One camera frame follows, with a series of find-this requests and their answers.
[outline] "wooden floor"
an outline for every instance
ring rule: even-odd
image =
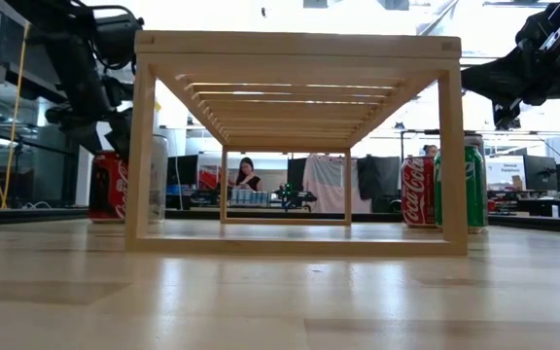
[[[560,349],[560,234],[490,227],[463,259],[322,260],[126,254],[122,227],[0,226],[0,349]]]

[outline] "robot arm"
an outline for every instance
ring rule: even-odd
[[[101,150],[96,123],[109,122],[106,135],[122,158],[128,158],[129,110],[118,112],[124,100],[132,99],[132,86],[101,75],[105,69],[134,67],[135,32],[143,20],[121,6],[86,6],[80,0],[6,0],[32,26],[28,45],[43,45],[59,78],[58,87],[68,103],[50,109],[47,120],[77,140],[93,154]],[[96,18],[101,10],[119,9],[122,15]]]
[[[492,100],[498,129],[515,125],[520,102],[560,98],[560,3],[528,17],[515,42],[507,56],[462,72],[463,88]]]

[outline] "coca-cola can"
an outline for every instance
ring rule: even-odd
[[[407,157],[401,167],[403,221],[410,228],[436,226],[434,159]]]
[[[123,222],[128,165],[115,151],[102,151],[92,161],[88,216],[94,222]]]

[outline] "wooden leg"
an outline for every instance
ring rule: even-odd
[[[135,239],[148,229],[151,149],[155,117],[156,77],[148,64],[138,61],[133,95],[131,147],[128,162],[125,244],[132,249]]]
[[[345,225],[351,226],[351,150],[345,152]]]
[[[461,71],[447,71],[437,83],[442,154],[442,231],[444,240],[468,252]]]
[[[220,195],[220,222],[225,224],[228,217],[228,148],[222,147],[222,193]]]

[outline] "green soda can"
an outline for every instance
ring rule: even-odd
[[[483,157],[477,146],[465,147],[466,162],[466,208],[470,232],[487,227],[487,189],[485,189],[485,167]],[[436,179],[436,225],[442,226],[442,174],[441,158],[437,153],[434,159],[434,178]]]

